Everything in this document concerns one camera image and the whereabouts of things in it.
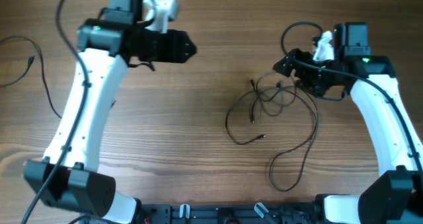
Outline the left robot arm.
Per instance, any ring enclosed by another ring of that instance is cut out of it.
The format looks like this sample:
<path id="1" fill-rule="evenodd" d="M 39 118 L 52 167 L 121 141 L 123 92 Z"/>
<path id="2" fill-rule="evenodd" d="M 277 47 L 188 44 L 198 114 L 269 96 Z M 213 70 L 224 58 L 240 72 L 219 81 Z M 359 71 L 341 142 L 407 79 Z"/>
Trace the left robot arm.
<path id="1" fill-rule="evenodd" d="M 109 223 L 147 223 L 137 198 L 116 189 L 98 172 L 100 144 L 118 87 L 132 67 L 185 63 L 196 46 L 184 31 L 171 30 L 177 0 L 110 0 L 98 17 L 77 31 L 75 75 L 58 130 L 41 161 L 27 161 L 24 179 L 34 202 Z"/>

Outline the black cable white plug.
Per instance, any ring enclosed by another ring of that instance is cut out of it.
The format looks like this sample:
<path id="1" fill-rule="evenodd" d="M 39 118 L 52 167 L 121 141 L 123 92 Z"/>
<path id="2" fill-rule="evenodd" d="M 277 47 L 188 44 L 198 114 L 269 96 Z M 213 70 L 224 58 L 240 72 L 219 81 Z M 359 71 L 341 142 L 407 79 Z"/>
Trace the black cable white plug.
<path id="1" fill-rule="evenodd" d="M 282 82 L 278 81 L 273 86 L 261 87 L 260 82 L 261 79 L 251 79 L 250 89 L 236 99 L 225 115 L 225 132 L 236 145 L 247 145 L 267 137 L 265 133 L 257 133 L 244 140 L 236 137 L 232 131 L 231 122 L 233 120 L 238 122 L 241 114 L 245 116 L 245 122 L 252 126 L 256 123 L 257 113 L 275 118 L 298 100 L 297 88 L 294 84 L 282 85 Z"/>

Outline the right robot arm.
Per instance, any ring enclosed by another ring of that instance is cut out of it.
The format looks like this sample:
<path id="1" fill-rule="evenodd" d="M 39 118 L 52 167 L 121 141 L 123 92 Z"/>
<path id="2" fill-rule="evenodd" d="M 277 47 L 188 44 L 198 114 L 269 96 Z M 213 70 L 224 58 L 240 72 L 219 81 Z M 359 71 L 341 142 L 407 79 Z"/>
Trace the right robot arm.
<path id="1" fill-rule="evenodd" d="M 326 223 L 421 223 L 422 142 L 401 100 L 386 56 L 371 53 L 367 25 L 337 24 L 317 37 L 312 53 L 285 50 L 274 65 L 297 85 L 322 97 L 341 86 L 358 107 L 377 157 L 378 179 L 360 195 L 322 194 Z"/>

